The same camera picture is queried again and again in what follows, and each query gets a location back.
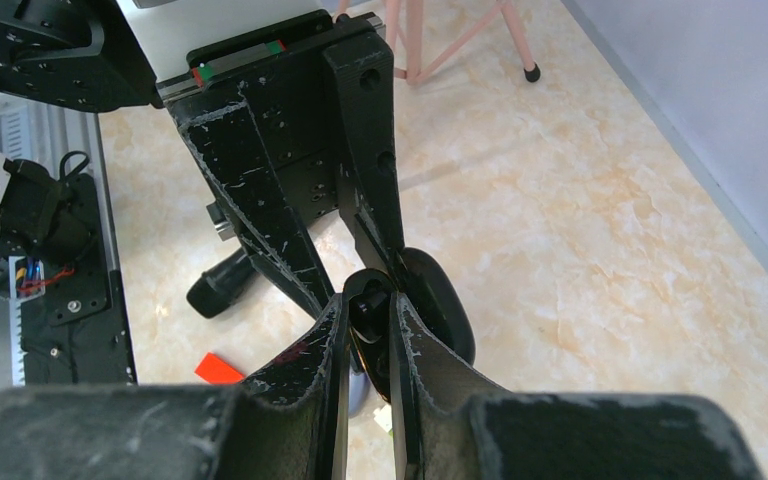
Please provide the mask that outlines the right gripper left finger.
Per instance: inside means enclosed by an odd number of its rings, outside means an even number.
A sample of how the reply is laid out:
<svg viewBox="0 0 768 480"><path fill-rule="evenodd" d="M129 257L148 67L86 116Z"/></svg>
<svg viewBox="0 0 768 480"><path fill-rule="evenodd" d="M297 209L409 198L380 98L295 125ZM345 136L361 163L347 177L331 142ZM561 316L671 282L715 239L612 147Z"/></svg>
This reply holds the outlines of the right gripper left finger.
<svg viewBox="0 0 768 480"><path fill-rule="evenodd" d="M341 295L313 327L241 384L220 389L214 479L342 479L349 335Z"/></svg>

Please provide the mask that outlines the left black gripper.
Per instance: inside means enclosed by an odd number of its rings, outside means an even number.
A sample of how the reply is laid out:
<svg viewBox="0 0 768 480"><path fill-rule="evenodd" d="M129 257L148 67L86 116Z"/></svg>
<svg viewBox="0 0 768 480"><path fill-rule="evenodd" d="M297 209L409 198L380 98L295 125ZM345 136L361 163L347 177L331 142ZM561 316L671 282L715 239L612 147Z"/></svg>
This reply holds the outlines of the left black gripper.
<svg viewBox="0 0 768 480"><path fill-rule="evenodd" d="M158 91L254 268L312 317L334 288L308 232L339 209L363 264L405 247L393 54L372 13L323 10L189 53Z"/></svg>

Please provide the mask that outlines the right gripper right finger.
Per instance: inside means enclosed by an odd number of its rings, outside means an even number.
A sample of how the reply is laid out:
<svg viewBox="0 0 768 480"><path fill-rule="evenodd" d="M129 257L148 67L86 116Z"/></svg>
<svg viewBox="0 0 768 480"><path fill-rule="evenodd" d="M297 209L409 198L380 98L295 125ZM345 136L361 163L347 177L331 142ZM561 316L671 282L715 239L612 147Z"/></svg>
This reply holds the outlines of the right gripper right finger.
<svg viewBox="0 0 768 480"><path fill-rule="evenodd" d="M423 335L392 333L394 452L398 479L477 479L472 399L504 388Z"/></svg>

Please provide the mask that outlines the silver blue earbud case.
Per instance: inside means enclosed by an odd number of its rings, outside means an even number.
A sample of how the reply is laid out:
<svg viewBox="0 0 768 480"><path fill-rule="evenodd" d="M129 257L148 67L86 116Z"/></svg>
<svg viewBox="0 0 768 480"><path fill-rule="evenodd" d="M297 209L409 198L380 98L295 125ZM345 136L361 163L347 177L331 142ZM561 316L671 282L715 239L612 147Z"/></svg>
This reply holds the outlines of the silver blue earbud case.
<svg viewBox="0 0 768 480"><path fill-rule="evenodd" d="M370 390L370 381L366 373L349 370L349 417L355 417L360 413Z"/></svg>

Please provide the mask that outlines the black earbud case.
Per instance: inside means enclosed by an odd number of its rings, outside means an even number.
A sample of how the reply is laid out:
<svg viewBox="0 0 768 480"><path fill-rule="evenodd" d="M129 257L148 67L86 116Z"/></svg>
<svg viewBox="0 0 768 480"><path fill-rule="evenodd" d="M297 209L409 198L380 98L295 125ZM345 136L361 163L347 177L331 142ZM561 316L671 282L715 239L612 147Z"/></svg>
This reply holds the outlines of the black earbud case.
<svg viewBox="0 0 768 480"><path fill-rule="evenodd" d="M458 361L472 366L475 335L463 303L442 265L429 253L407 247L395 273L365 268L342 291L349 338L371 388L393 401L390 335L423 335Z"/></svg>

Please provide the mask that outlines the purple white green block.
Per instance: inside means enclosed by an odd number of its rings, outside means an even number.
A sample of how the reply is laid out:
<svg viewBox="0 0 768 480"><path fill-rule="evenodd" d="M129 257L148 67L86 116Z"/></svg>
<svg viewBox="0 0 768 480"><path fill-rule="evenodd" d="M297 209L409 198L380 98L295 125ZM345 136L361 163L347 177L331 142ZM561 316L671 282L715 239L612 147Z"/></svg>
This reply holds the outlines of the purple white green block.
<svg viewBox="0 0 768 480"><path fill-rule="evenodd" d="M373 410L373 420L389 436L393 435L392 407L385 404Z"/></svg>

